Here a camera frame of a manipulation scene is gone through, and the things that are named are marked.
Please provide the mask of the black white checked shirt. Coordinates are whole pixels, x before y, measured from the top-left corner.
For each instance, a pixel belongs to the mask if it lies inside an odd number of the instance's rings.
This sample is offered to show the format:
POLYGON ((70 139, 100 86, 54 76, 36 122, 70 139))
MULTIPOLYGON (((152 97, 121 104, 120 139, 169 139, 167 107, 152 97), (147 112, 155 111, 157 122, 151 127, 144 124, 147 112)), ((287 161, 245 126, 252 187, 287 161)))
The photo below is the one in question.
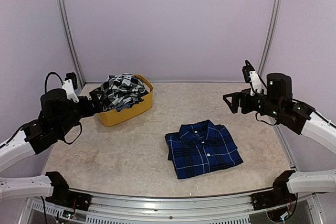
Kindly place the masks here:
POLYGON ((129 73, 109 75, 107 80, 95 89, 104 92, 103 112, 130 109, 143 102, 143 97, 149 94, 150 90, 143 80, 129 73))

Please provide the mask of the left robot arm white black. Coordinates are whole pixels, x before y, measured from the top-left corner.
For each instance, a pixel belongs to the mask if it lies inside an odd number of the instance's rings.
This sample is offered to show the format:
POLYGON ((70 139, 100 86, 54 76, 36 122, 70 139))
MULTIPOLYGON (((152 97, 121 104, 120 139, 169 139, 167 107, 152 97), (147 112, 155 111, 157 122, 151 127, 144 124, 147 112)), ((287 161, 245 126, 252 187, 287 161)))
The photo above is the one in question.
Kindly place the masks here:
MULTIPOLYGON (((80 120, 102 112, 102 100, 97 95, 77 96, 76 74, 67 73, 62 87, 45 90, 41 96, 41 111, 37 119, 20 126, 13 136, 1 142, 1 170, 42 153, 58 141, 80 120)), ((87 211, 91 195, 69 188, 59 172, 22 178, 1 178, 1 201, 43 197, 45 201, 73 210, 87 211)))

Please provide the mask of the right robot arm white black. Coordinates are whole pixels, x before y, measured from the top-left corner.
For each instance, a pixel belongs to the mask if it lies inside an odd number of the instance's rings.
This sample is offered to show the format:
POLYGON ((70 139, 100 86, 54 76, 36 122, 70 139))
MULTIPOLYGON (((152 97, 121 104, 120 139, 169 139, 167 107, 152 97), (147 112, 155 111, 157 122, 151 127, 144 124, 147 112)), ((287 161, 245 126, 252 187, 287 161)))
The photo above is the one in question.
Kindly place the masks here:
MULTIPOLYGON (((232 113, 256 112, 275 119, 298 135, 312 139, 335 152, 335 124, 314 107, 292 97, 291 78, 282 73, 267 75, 266 89, 255 71, 244 75, 249 89, 223 96, 232 113)), ((299 172, 286 170, 273 182, 272 189, 252 194, 254 210, 271 208, 296 201, 299 193, 335 192, 335 170, 299 172)))

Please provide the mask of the yellow plastic basket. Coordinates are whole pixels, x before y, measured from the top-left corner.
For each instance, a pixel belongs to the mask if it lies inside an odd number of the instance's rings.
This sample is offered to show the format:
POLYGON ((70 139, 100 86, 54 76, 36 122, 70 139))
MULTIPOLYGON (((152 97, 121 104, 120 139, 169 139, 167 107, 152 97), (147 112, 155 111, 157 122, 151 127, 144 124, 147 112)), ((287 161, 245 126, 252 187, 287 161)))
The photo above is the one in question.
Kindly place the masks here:
POLYGON ((134 118, 152 108, 152 105, 153 105, 153 85, 152 83, 149 82, 147 78, 145 78, 144 76, 140 74, 134 74, 134 75, 140 78, 141 80, 143 80, 145 84, 147 84, 147 86, 150 89, 149 94, 143 97, 144 99, 143 102, 134 105, 130 109, 123 109, 120 112, 117 112, 116 110, 111 110, 111 111, 99 113, 98 117, 103 126, 106 126, 106 127, 115 126, 131 118, 134 118))

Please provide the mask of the blue plaid shirt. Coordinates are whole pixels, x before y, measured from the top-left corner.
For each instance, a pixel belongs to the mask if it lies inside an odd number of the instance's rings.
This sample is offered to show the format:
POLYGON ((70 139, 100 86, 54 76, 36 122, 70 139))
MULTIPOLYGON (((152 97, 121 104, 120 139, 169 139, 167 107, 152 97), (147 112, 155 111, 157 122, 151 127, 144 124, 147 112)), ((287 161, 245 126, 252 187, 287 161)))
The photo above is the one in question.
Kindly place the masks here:
POLYGON ((228 129, 210 120, 184 124, 167 133, 168 160, 178 179, 188 179, 242 164, 238 147, 228 129))

